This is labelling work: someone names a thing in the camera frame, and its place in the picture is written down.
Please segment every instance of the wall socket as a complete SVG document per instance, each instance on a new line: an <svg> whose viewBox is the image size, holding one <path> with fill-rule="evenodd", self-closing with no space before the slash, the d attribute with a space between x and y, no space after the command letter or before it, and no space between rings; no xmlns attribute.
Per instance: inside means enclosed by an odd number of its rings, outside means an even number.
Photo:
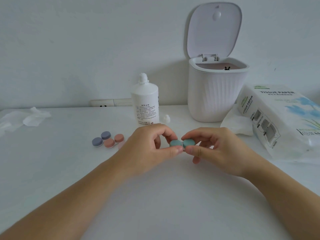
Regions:
<svg viewBox="0 0 320 240"><path fill-rule="evenodd" d="M90 100L91 107L119 107L119 106L132 106L130 98L120 99L97 99Z"/></svg>

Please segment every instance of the open trash can lid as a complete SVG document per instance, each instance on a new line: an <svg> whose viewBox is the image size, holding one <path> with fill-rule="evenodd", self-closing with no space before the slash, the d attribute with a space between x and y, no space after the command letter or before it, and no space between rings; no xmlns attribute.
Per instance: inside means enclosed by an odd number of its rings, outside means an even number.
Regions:
<svg viewBox="0 0 320 240"><path fill-rule="evenodd" d="M189 57L229 56L238 38L241 20L241 9L234 3L212 2L197 7L189 23Z"/></svg>

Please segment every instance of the hand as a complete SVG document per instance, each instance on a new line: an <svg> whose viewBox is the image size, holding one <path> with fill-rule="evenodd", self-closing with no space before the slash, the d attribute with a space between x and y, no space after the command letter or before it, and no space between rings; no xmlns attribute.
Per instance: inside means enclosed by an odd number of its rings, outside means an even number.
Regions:
<svg viewBox="0 0 320 240"><path fill-rule="evenodd" d="M114 160L117 165L121 166L121 170L124 170L130 177L145 173L166 159L173 158L183 152L182 146L159 149L161 146L160 135L166 138L168 144L172 140L178 139L172 129L163 124L140 127L109 160Z"/></svg>
<svg viewBox="0 0 320 240"><path fill-rule="evenodd" d="M200 145L187 146L186 153L193 155L193 163L203 158L222 171L244 177L265 161L227 128L198 128L186 133L182 140L193 139Z"/></svg>

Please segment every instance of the person's right arm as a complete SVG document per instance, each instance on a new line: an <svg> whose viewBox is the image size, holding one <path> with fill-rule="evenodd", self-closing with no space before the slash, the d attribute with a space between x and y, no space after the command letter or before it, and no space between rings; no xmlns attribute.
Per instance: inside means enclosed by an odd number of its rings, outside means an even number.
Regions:
<svg viewBox="0 0 320 240"><path fill-rule="evenodd" d="M229 129L194 129L181 139L201 142L185 149L194 156L195 164L205 159L257 187L294 239L320 239L320 197L255 153Z"/></svg>

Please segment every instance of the small white cap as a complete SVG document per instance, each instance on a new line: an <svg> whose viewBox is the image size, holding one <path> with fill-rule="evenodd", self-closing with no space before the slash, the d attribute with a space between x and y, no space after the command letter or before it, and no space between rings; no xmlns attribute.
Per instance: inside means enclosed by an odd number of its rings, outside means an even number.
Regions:
<svg viewBox="0 0 320 240"><path fill-rule="evenodd" d="M148 83L148 82L149 82L146 73L140 73L139 76L140 76L140 77L139 77L139 83L140 83L140 84L145 84L145 83Z"/></svg>
<svg viewBox="0 0 320 240"><path fill-rule="evenodd" d="M168 114L166 114L165 117L163 117L163 121L165 122L165 124L170 123L170 117Z"/></svg>

